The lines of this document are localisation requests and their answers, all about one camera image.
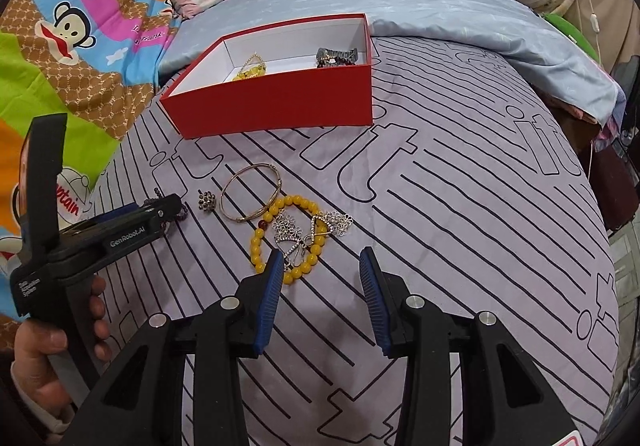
red box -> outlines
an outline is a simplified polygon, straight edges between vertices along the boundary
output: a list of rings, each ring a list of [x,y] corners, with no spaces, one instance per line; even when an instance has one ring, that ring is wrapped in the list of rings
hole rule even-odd
[[[316,68],[318,49],[358,49],[355,65]],[[267,73],[231,81],[259,54]],[[223,36],[160,98],[185,139],[373,123],[371,40],[364,14],[272,23]]]

metal screw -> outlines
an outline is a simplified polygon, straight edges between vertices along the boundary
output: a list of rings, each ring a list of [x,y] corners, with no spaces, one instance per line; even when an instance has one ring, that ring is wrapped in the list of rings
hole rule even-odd
[[[227,296],[220,301],[220,307],[228,311],[238,308],[239,305],[240,300],[235,296]]]
[[[418,296],[417,294],[407,296],[404,302],[412,309],[421,309],[424,307],[424,298],[422,296]]]
[[[482,311],[478,315],[478,319],[480,320],[480,323],[488,326],[494,325],[498,321],[498,318],[495,317],[495,314],[489,311]]]
[[[154,314],[151,318],[149,318],[149,325],[153,328],[157,329],[162,327],[166,323],[166,316],[159,312],[158,314]]]

blue gripper pad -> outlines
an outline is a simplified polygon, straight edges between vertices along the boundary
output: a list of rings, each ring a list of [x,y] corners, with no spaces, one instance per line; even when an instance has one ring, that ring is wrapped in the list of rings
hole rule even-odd
[[[360,281],[369,308],[369,318],[376,343],[382,349],[382,353],[388,356],[391,350],[389,312],[382,298],[376,270],[380,271],[378,264],[374,264],[367,250],[363,249],[360,253]]]
[[[271,339],[271,330],[273,329],[273,321],[276,317],[276,309],[278,308],[278,300],[280,299],[280,291],[282,290],[282,278],[284,276],[284,257],[278,252],[276,259],[263,274],[269,275],[267,285],[264,288],[260,307],[255,316],[255,340],[254,352],[259,356],[264,352],[264,348],[269,344]]]

cartoon monkey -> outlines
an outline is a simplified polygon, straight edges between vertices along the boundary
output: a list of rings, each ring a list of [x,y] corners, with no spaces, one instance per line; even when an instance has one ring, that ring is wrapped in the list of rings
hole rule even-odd
[[[44,38],[51,55],[60,63],[76,65],[79,61],[76,47],[88,49],[95,45],[91,23],[87,15],[69,2],[60,2],[53,10],[54,23],[36,22],[36,35]]]

light blue blanket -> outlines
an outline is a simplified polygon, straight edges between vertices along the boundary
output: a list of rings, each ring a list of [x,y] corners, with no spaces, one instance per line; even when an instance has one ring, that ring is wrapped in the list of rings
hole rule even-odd
[[[225,0],[184,22],[160,63],[169,77],[220,36],[294,18],[364,12],[372,36],[421,36],[504,56],[529,83],[604,125],[622,89],[576,45],[514,0]]]

